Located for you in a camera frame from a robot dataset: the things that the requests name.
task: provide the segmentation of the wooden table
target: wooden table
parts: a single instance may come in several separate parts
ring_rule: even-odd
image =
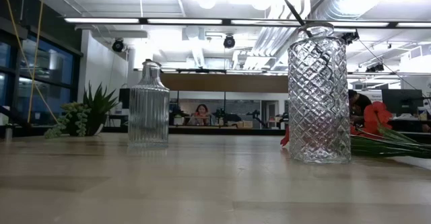
[[[0,145],[0,223],[359,224],[431,220],[431,172],[388,159],[303,164],[281,137],[127,134]]]

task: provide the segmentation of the glass bottle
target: glass bottle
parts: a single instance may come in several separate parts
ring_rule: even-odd
[[[159,63],[142,65],[142,80],[130,89],[129,146],[167,147],[169,89],[160,81]]]
[[[289,152],[315,163],[350,161],[350,121],[345,42],[333,26],[311,23],[297,30],[289,48]]]

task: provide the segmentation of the dark hair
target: dark hair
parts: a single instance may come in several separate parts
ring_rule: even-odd
[[[349,99],[351,99],[352,97],[354,97],[356,95],[356,91],[349,89]]]
[[[203,106],[205,108],[205,111],[208,112],[208,107],[205,104],[200,104],[196,107],[196,112],[199,112],[199,107]]]

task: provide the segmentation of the yellow rope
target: yellow rope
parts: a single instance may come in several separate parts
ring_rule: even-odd
[[[31,72],[31,70],[30,70],[30,66],[29,66],[29,64],[28,64],[28,61],[27,61],[26,55],[24,54],[24,50],[23,50],[22,45],[21,45],[20,37],[18,36],[18,31],[17,31],[16,25],[15,25],[15,20],[14,20],[14,18],[13,18],[13,14],[12,14],[11,3],[10,3],[10,1],[9,1],[9,0],[6,0],[6,2],[7,2],[7,6],[8,6],[8,8],[9,8],[9,14],[10,14],[10,16],[11,16],[11,21],[12,21],[12,25],[13,25],[13,31],[15,32],[15,36],[16,36],[16,38],[17,38],[17,40],[18,40],[18,45],[20,46],[20,50],[21,50],[21,53],[22,53],[22,57],[24,58],[24,61],[26,62],[28,73],[32,76],[32,80],[34,80],[34,76],[32,75],[32,72]],[[38,87],[37,85],[34,85],[34,87],[35,87],[35,88],[36,88],[36,90],[38,91],[38,93],[39,93],[40,98],[42,99],[42,101],[45,103],[45,106],[48,108],[48,111],[51,113],[51,116],[54,118],[55,122],[57,122],[57,123],[58,123],[57,118],[54,116],[54,114],[53,114],[53,112],[51,111],[51,108],[49,107],[48,103],[47,103],[47,102],[45,101],[45,99],[43,98],[42,92],[40,92],[39,87]]]
[[[36,63],[38,61],[39,36],[40,36],[40,26],[42,24],[43,1],[44,0],[40,0],[39,25],[38,25],[38,33],[36,35],[36,50],[34,52],[34,64],[33,64],[33,74],[32,74],[32,91],[30,93],[30,103],[28,105],[28,117],[27,117],[27,122],[28,123],[30,123],[30,116],[32,115],[32,102],[33,102],[33,91],[34,91],[34,74],[35,74],[35,71],[36,71]]]

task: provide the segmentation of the wooden wall panel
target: wooden wall panel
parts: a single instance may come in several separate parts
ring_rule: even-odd
[[[173,91],[288,92],[287,76],[162,73],[160,79]]]

